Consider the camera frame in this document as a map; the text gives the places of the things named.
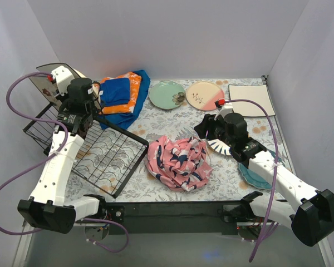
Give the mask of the blue striped white plate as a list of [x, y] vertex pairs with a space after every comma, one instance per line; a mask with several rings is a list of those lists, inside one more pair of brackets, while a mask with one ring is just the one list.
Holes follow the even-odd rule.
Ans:
[[230, 147], [219, 139], [207, 140], [208, 146], [216, 153], [231, 156]]

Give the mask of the cream and pink plate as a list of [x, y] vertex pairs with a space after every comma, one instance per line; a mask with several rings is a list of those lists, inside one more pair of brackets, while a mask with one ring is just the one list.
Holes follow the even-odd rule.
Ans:
[[193, 83], [185, 93], [188, 103], [201, 111], [212, 111], [217, 107], [215, 102], [224, 98], [223, 90], [211, 82], [200, 81]]

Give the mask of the white square black-rimmed plate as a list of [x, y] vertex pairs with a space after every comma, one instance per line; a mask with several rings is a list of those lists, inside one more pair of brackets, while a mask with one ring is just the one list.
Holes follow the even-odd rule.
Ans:
[[[229, 85], [229, 97], [231, 100], [250, 100], [262, 106], [268, 116], [275, 116], [266, 85], [236, 86]], [[249, 102], [233, 102], [233, 111], [244, 117], [265, 117], [264, 112], [256, 105]]]

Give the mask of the mint green flower plate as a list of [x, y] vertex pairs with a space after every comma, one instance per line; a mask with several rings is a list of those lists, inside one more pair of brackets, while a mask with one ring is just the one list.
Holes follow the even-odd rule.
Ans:
[[185, 101], [185, 90], [173, 81], [161, 81], [149, 92], [151, 103], [162, 110], [173, 110]]

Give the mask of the teal round plate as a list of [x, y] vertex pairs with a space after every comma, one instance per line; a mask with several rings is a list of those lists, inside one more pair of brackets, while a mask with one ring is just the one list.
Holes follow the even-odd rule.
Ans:
[[[274, 158], [276, 156], [276, 153], [274, 151], [271, 150], [267, 150], [267, 152], [271, 155], [271, 157], [273, 158], [271, 160], [271, 163], [274, 163]], [[280, 158], [280, 156], [278, 157], [278, 162], [280, 165], [282, 165], [283, 167], [285, 167], [285, 164], [283, 163], [282, 159]], [[252, 170], [246, 168], [242, 163], [238, 164], [238, 169], [239, 172], [241, 174], [241, 176], [243, 177], [243, 180], [259, 189], [259, 190], [268, 190], [270, 191], [272, 188], [272, 184], [270, 184], [267, 180], [265, 180], [264, 178], [262, 178], [260, 175], [258, 175], [257, 173], [253, 172]]]

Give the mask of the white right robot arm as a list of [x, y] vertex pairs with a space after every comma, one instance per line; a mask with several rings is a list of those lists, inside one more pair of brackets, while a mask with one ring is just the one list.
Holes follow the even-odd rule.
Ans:
[[255, 191], [243, 197], [230, 214], [247, 221], [268, 215], [270, 220], [290, 228], [307, 246], [314, 246], [334, 232], [334, 193], [328, 189], [319, 191], [278, 165], [265, 146], [249, 137], [242, 115], [206, 114], [194, 130], [202, 139], [219, 140], [229, 146], [238, 163], [269, 184], [274, 182], [276, 191], [285, 199], [273, 202], [269, 208], [269, 199]]

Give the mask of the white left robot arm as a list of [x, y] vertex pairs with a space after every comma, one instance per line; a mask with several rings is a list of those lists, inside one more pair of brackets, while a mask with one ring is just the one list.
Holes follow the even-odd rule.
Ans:
[[68, 98], [61, 105], [52, 135], [50, 159], [28, 200], [20, 200], [18, 212], [34, 228], [67, 234], [74, 223], [91, 218], [100, 223], [107, 217], [102, 196], [88, 194], [66, 202], [65, 190], [87, 132], [97, 115], [93, 82], [74, 78], [67, 86]]

